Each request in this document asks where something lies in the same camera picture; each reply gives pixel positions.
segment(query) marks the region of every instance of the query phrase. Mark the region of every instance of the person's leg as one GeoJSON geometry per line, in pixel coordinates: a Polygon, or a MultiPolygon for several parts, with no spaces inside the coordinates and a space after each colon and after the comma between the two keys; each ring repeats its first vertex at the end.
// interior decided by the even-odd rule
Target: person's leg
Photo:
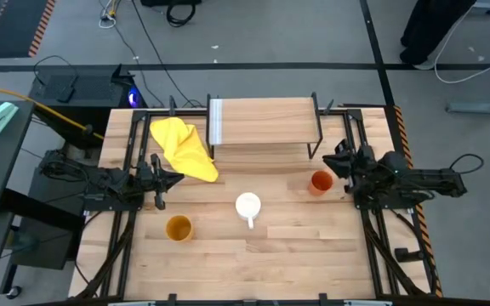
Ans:
{"type": "Polygon", "coordinates": [[[409,40],[415,31],[415,27],[421,21],[424,13],[426,12],[428,2],[429,0],[417,0],[415,3],[412,14],[409,16],[409,20],[407,21],[406,30],[404,30],[404,34],[402,35],[402,38],[400,38],[400,43],[402,46],[407,47],[409,45],[409,40]]]}
{"type": "Polygon", "coordinates": [[[453,24],[476,0],[430,0],[427,12],[411,34],[409,45],[400,54],[404,63],[419,65],[428,59],[453,24]]]}

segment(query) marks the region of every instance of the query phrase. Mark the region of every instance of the wooden platform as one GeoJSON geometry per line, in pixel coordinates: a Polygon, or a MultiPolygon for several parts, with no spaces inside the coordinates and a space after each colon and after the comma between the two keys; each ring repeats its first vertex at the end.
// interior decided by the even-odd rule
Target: wooden platform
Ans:
{"type": "Polygon", "coordinates": [[[211,99],[211,145],[306,144],[319,140],[313,98],[211,99]]]}
{"type": "MultiPolygon", "coordinates": [[[[393,150],[383,109],[362,109],[362,114],[376,156],[393,150]]],[[[112,111],[101,167],[122,166],[131,115],[131,110],[112,111]]],[[[195,124],[204,139],[205,117],[183,119],[195,124]]],[[[165,300],[169,293],[181,300],[317,299],[319,292],[328,298],[373,298],[362,222],[352,198],[344,193],[345,181],[334,177],[334,187],[321,197],[307,191],[311,175],[327,169],[322,155],[332,154],[345,136],[340,116],[323,116],[322,129],[324,140],[311,161],[301,144],[225,145],[215,156],[220,173],[216,183],[185,178],[165,195],[164,211],[152,209],[153,195],[148,195],[151,209],[139,214],[135,227],[126,299],[165,300]],[[263,203],[254,230],[235,212],[235,199],[246,191],[256,193],[263,203]],[[193,241],[166,239],[165,224],[176,214],[191,218],[193,241]]],[[[152,137],[147,153],[159,153],[162,166],[171,170],[152,137]]],[[[87,278],[105,260],[112,218],[112,212],[102,213],[83,234],[77,262],[87,278]]],[[[385,221],[391,248],[418,249],[405,224],[392,213],[385,214],[385,221]]],[[[379,263],[388,292],[385,265],[382,259],[379,263]]],[[[402,267],[428,290],[422,262],[402,267]]],[[[117,276],[113,274],[113,284],[117,276]]],[[[76,272],[70,295],[85,285],[76,272]]]]}

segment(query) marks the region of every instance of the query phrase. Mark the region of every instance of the yellow cloth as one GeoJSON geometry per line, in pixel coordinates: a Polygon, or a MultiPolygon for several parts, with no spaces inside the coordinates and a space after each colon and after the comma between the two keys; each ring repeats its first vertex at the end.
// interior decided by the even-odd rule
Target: yellow cloth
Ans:
{"type": "Polygon", "coordinates": [[[217,180],[219,172],[203,148],[194,125],[170,117],[151,123],[150,129],[163,149],[163,156],[176,172],[208,182],[217,180]]]}

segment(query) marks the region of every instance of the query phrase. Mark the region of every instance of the floor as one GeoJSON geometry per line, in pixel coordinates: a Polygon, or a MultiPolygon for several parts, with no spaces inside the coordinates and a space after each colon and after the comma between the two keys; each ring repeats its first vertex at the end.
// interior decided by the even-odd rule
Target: floor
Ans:
{"type": "MultiPolygon", "coordinates": [[[[399,64],[399,37],[413,7],[408,0],[315,0],[307,4],[300,0],[204,0],[193,21],[181,28],[168,26],[155,9],[139,5],[139,10],[162,59],[175,64],[176,70],[170,73],[189,99],[204,101],[207,94],[303,96],[316,91],[321,105],[331,99],[336,104],[384,105],[392,96],[404,114],[415,167],[446,167],[467,152],[483,156],[485,167],[464,177],[466,196],[440,196],[425,203],[424,209],[444,294],[490,299],[490,116],[444,111],[450,101],[490,101],[490,71],[468,82],[447,85],[432,71],[387,65],[389,82],[384,90],[361,4],[369,7],[383,61],[399,64]],[[214,63],[222,69],[214,69],[214,63]],[[286,64],[232,69],[227,63],[286,64]]],[[[95,0],[57,2],[37,56],[0,59],[0,88],[27,94],[33,80],[31,66],[52,54],[73,65],[134,64],[116,31],[98,27],[99,13],[100,4],[95,0]]],[[[158,64],[129,0],[122,0],[117,20],[141,64],[158,64]]],[[[474,12],[467,17],[440,61],[462,64],[441,71],[446,79],[465,77],[476,72],[470,70],[476,64],[490,63],[490,17],[474,12]]],[[[56,59],[45,64],[63,65],[56,59]]],[[[149,88],[163,101],[173,95],[179,105],[184,104],[165,73],[152,67],[145,71],[149,88]]],[[[154,105],[145,84],[140,78],[136,82],[154,105]]],[[[0,100],[8,99],[0,94],[0,100]]],[[[63,144],[54,131],[32,123],[24,148],[42,155],[63,144]]],[[[21,151],[9,186],[26,193],[38,162],[37,157],[21,151]]],[[[473,165],[463,162],[463,169],[467,166],[473,165]]],[[[5,265],[2,260],[0,280],[5,265]]],[[[24,292],[13,301],[0,296],[0,305],[61,300],[66,297],[71,273],[71,265],[63,271],[20,268],[15,283],[24,292]]]]}

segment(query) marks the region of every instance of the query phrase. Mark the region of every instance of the white shoe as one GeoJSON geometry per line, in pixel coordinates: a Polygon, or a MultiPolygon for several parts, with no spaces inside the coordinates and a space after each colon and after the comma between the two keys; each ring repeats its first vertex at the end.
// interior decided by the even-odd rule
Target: white shoe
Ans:
{"type": "Polygon", "coordinates": [[[427,71],[434,69],[434,62],[430,59],[427,59],[423,63],[419,65],[413,65],[413,67],[417,70],[427,71]]]}

